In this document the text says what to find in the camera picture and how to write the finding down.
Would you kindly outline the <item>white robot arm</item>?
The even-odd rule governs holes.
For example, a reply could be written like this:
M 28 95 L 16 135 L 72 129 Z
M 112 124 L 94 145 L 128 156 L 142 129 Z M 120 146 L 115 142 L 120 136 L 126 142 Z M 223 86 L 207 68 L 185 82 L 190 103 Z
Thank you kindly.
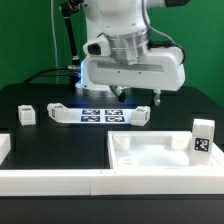
M 112 96 L 123 102 L 126 88 L 151 89 L 153 103 L 162 91 L 176 91 L 185 81 L 183 48 L 170 36 L 163 42 L 150 34 L 149 8 L 177 7 L 190 0 L 68 0 L 60 6 L 72 52 L 74 86 L 81 94 Z M 85 58 L 78 57 L 71 16 L 86 19 Z

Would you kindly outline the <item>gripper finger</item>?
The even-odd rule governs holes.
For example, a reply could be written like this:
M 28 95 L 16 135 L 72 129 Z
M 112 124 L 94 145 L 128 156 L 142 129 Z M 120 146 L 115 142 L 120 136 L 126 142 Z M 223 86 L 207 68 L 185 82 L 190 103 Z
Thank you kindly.
M 160 96 L 161 96 L 161 91 L 160 90 L 154 90 L 153 102 L 154 102 L 155 106 L 160 105 L 160 103 L 161 103 Z
M 126 100 L 126 94 L 119 86 L 110 86 L 110 90 L 117 97 L 119 102 L 124 102 Z

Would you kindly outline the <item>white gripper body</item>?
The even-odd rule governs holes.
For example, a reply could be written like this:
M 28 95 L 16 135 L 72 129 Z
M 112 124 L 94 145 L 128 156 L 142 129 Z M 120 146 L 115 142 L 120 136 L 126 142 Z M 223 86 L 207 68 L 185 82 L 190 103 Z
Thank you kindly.
M 161 47 L 151 48 L 133 65 L 102 56 L 87 56 L 84 63 L 94 84 L 177 91 L 185 81 L 183 59 L 180 48 Z

